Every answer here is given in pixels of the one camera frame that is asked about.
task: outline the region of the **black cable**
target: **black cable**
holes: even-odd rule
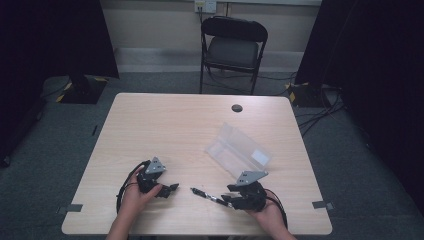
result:
[[[147,163],[147,161],[142,162],[140,164],[138,164],[129,174],[127,179],[125,179],[124,184],[122,184],[122,187],[119,189],[119,193],[118,195],[116,195],[117,199],[116,199],[116,213],[119,212],[119,209],[121,208],[121,203],[122,203],[122,196],[124,195],[125,189],[127,188],[128,185],[131,185],[132,183],[128,183],[128,180],[130,180],[131,176],[134,174],[135,171],[137,171],[137,169],[139,167],[141,167],[142,165],[145,165]]]
[[[203,23],[203,8],[197,7],[197,14],[199,15],[200,24]]]
[[[272,202],[274,202],[277,205],[278,209],[280,210],[281,216],[283,217],[284,225],[288,229],[287,214],[284,211],[283,204],[281,203],[281,201],[278,198],[277,194],[275,194],[273,191],[271,191],[269,189],[265,189],[265,190],[271,192],[274,195],[274,197],[277,198],[277,200],[275,200],[274,198],[271,198],[271,197],[266,196],[266,199],[271,200]]]
[[[125,189],[127,189],[127,187],[129,187],[131,185],[135,185],[135,184],[138,184],[138,183],[128,183],[127,185],[125,185]]]
[[[327,112],[327,114],[330,114],[330,113],[329,113],[329,111],[331,111],[332,109],[334,109],[334,107],[335,107],[335,106],[339,103],[339,100],[340,100],[340,93],[338,93],[338,94],[337,94],[337,98],[336,98],[336,100],[334,101],[334,103],[331,105],[331,107],[330,107],[330,108],[325,108],[325,109],[321,110],[321,111],[320,111],[320,112],[318,112],[318,113],[310,113],[310,114],[296,115],[295,117],[301,117],[301,116],[313,115],[313,117],[312,117],[311,119],[309,119],[309,120],[308,120],[308,121],[306,121],[306,122],[303,122],[303,123],[299,124],[298,126],[299,126],[299,127],[303,127],[303,126],[305,126],[306,124],[308,124],[308,123],[310,123],[310,122],[314,121],[315,119],[320,118],[321,116],[326,116],[325,112]]]
[[[332,113],[334,113],[334,112],[336,112],[336,111],[333,111],[333,112],[329,112],[329,111],[327,111],[327,110],[322,110],[321,112],[319,112],[319,113],[316,113],[316,114],[314,114],[314,117],[312,117],[312,118],[310,118],[309,120],[307,120],[307,121],[305,121],[305,122],[303,122],[303,123],[301,123],[301,124],[299,124],[298,125],[298,127],[299,128],[302,128],[302,127],[304,127],[304,126],[306,126],[306,125],[308,125],[309,123],[311,123],[311,122],[313,122],[313,121],[315,121],[315,120],[320,120],[320,119],[322,119],[323,117],[325,117],[325,116],[328,116],[328,115],[330,115],[330,114],[332,114]]]
[[[240,93],[242,93],[242,94],[249,93],[249,91],[242,90],[242,89],[238,89],[238,88],[230,87],[230,86],[228,86],[228,85],[226,85],[226,84],[224,84],[224,83],[218,82],[218,81],[215,79],[215,77],[218,77],[218,78],[224,78],[224,79],[228,79],[228,78],[238,78],[238,77],[250,77],[249,75],[219,76],[219,75],[217,75],[217,74],[212,73],[212,72],[210,71],[210,69],[208,69],[208,68],[206,68],[206,67],[205,67],[205,69],[206,69],[206,71],[208,72],[208,75],[209,75],[210,79],[211,79],[212,81],[214,81],[215,83],[220,84],[220,86],[213,85],[213,84],[208,84],[208,83],[204,83],[205,85],[212,86],[212,87],[221,87],[221,88],[226,88],[226,89],[230,89],[230,90],[235,90],[235,91],[238,91],[238,92],[240,92]],[[270,80],[278,80],[278,81],[289,80],[289,86],[290,86],[290,85],[291,85],[291,80],[294,78],[294,76],[293,76],[293,75],[294,75],[294,74],[296,74],[296,73],[297,73],[297,72],[293,72],[293,73],[291,73],[290,77],[288,77],[288,78],[270,78],[270,77],[261,77],[261,78],[266,78],[266,79],[270,79]],[[288,89],[286,88],[284,91],[282,91],[282,92],[280,92],[280,93],[277,93],[277,94],[272,94],[271,96],[280,96],[280,95],[283,95],[285,92],[287,92],[287,90],[288,90]]]
[[[302,133],[302,137],[304,137],[305,135],[306,135],[306,133],[319,121],[319,120],[321,120],[322,118],[324,118],[324,117],[326,117],[326,116],[328,116],[328,115],[330,115],[330,114],[333,114],[333,113],[335,113],[335,112],[338,112],[338,111],[340,111],[341,109],[343,109],[344,108],[344,105],[342,105],[340,108],[338,108],[338,109],[336,109],[336,110],[334,110],[334,111],[332,111],[331,113],[329,113],[329,112],[327,112],[326,114],[324,114],[324,115],[322,115],[321,117],[319,117],[319,118],[317,118],[316,120],[315,120],[315,122],[314,123],[312,123],[303,133]]]
[[[230,3],[226,3],[227,4],[227,8],[225,9],[225,16],[228,17],[228,8],[230,7]]]

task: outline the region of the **gray carpet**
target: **gray carpet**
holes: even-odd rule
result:
[[[284,79],[290,73],[262,76]],[[58,104],[59,92],[46,97],[41,120],[14,151],[11,166],[0,169],[0,239],[104,239],[64,235],[64,215],[56,211],[71,203],[115,95],[196,94],[198,79],[197,72],[122,73],[121,79],[110,80],[96,105]],[[66,81],[66,77],[46,80],[45,94]],[[250,86],[248,78],[207,82],[245,90]],[[288,80],[260,78],[255,94],[281,94],[286,83]],[[207,85],[204,93],[242,94]],[[334,102],[336,92],[328,91],[328,96]],[[312,117],[304,114],[321,110],[294,108],[298,123]],[[424,239],[423,217],[392,172],[367,148],[362,135],[360,127],[341,110],[323,118],[304,136],[323,198],[335,209],[329,211],[330,235],[297,236],[299,239]]]

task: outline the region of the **wall outlet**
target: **wall outlet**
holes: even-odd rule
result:
[[[205,12],[205,10],[206,10],[206,3],[204,0],[194,1],[194,12],[200,12],[200,11]]]
[[[194,12],[216,13],[216,0],[195,0]]]

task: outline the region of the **forearm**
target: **forearm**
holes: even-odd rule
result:
[[[296,238],[284,227],[278,231],[270,232],[274,240],[296,240]]]
[[[127,239],[128,233],[136,217],[137,217],[136,214],[133,214],[131,212],[126,212],[124,211],[124,209],[121,209],[115,221],[113,221],[109,234],[107,235],[106,239],[107,240]]]

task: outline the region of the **metal bracket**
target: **metal bracket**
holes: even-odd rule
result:
[[[268,175],[266,171],[243,171],[237,179],[236,186],[246,186]]]
[[[157,157],[154,157],[146,169],[147,174],[164,172],[166,167],[162,165]]]

